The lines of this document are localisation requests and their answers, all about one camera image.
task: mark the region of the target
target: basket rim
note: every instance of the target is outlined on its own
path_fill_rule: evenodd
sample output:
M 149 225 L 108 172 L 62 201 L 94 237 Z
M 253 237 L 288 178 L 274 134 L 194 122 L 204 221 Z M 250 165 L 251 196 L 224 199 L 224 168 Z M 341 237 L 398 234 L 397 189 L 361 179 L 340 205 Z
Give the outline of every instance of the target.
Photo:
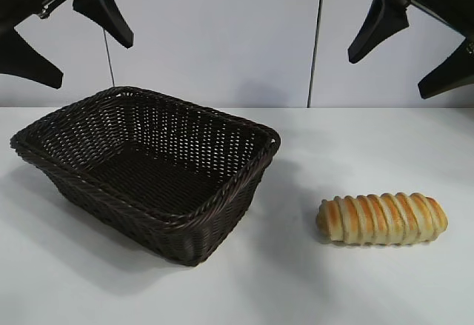
M 171 101 L 175 104 L 184 106 L 192 110 L 199 110 L 205 115 L 210 115 L 215 118 L 223 119 L 230 124 L 237 124 L 242 127 L 250 128 L 252 130 L 258 130 L 260 133 L 265 134 L 268 139 L 266 144 L 258 151 L 258 154 L 253 159 L 249 160 L 236 174 L 232 175 L 231 178 L 223 184 L 210 198 L 205 201 L 199 208 L 195 211 L 183 215 L 170 214 L 167 212 L 162 212 L 156 210 L 152 213 L 146 211 L 143 203 L 137 202 L 129 197 L 126 193 L 119 192 L 115 188 L 111 187 L 109 184 L 101 182 L 96 178 L 89 175 L 87 172 L 82 172 L 75 170 L 66 164 L 61 163 L 56 158 L 49 156 L 47 153 L 43 152 L 40 149 L 37 149 L 35 146 L 28 144 L 26 142 L 26 137 L 29 132 L 36 129 L 42 124 L 46 124 L 52 120 L 61 118 L 63 114 L 69 111 L 77 111 L 84 105 L 93 103 L 94 101 L 100 101 L 103 98 L 108 98 L 113 95 L 122 94 L 122 93 L 138 93 L 142 96 L 149 96 L 151 98 L 158 98 L 165 101 Z M 203 107 L 180 98 L 172 97 L 159 93 L 152 90 L 146 90 L 137 87 L 131 86 L 121 86 L 121 87 L 112 87 L 107 90 L 102 90 L 94 94 L 93 96 L 83 98 L 80 101 L 69 104 L 62 108 L 59 108 L 44 117 L 34 121 L 33 123 L 26 126 L 24 129 L 19 130 L 11 139 L 10 146 L 15 149 L 17 152 L 19 150 L 26 150 L 30 154 L 40 158 L 46 162 L 50 167 L 53 167 L 56 172 L 61 171 L 61 174 L 66 178 L 78 178 L 83 184 L 89 185 L 89 187 L 100 190 L 102 193 L 105 193 L 108 197 L 113 198 L 114 200 L 120 202 L 121 204 L 126 203 L 129 207 L 133 208 L 136 212 L 140 212 L 143 215 L 146 215 L 148 218 L 154 219 L 162 227 L 167 229 L 182 229 L 184 227 L 191 227 L 195 225 L 199 218 L 204 217 L 205 215 L 211 215 L 218 213 L 221 208 L 230 203 L 242 188 L 245 188 L 248 182 L 260 171 L 262 171 L 268 164 L 270 164 L 273 156 L 278 152 L 278 149 L 281 145 L 281 138 L 279 134 L 272 128 L 267 127 L 263 124 L 255 123 L 248 119 L 238 117 L 235 115 L 230 115 L 228 113 L 221 112 L 219 110 Z

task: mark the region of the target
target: woven texture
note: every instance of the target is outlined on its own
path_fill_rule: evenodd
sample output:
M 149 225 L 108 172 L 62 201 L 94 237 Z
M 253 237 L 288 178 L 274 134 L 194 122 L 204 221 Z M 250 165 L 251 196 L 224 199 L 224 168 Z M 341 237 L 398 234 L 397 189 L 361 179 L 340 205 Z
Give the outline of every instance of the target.
M 69 201 L 187 266 L 233 230 L 279 146 L 269 127 L 135 87 L 97 93 L 11 138 Z

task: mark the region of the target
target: rectangular basket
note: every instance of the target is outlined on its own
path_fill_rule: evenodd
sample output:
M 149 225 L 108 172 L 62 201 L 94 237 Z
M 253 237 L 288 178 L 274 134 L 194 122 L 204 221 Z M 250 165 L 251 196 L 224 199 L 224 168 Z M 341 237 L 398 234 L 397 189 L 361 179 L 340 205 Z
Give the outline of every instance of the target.
M 170 261 L 205 261 L 247 211 L 275 130 L 136 87 L 114 87 L 16 133 L 59 192 Z

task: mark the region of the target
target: bread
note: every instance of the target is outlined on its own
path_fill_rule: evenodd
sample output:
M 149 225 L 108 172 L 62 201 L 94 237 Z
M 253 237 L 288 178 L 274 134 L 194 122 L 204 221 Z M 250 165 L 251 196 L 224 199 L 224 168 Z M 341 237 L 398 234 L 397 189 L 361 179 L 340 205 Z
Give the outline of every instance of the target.
M 323 200 L 316 224 L 331 241 L 390 245 L 434 241 L 448 221 L 439 204 L 421 193 L 385 193 Z

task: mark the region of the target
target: basket bottom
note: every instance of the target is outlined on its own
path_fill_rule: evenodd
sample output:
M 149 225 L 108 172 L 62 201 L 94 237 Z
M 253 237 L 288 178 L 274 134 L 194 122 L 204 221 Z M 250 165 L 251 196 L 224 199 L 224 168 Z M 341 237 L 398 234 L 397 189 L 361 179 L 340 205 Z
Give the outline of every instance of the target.
M 186 170 L 136 145 L 125 147 L 87 173 L 141 203 L 151 215 L 153 211 L 193 212 L 224 183 L 217 175 Z
M 156 233 L 156 230 L 149 230 L 142 224 L 135 224 L 133 220 L 120 216 L 119 213 L 111 212 L 106 204 L 97 204 L 91 195 L 78 191 L 63 180 L 53 175 L 48 176 L 68 201 L 102 223 L 172 263 L 195 267 L 206 261 L 236 227 L 248 210 L 262 175 L 263 173 L 260 173 L 250 181 L 247 188 L 227 205 L 226 212 L 219 214 L 212 223 L 197 227 L 187 234 Z

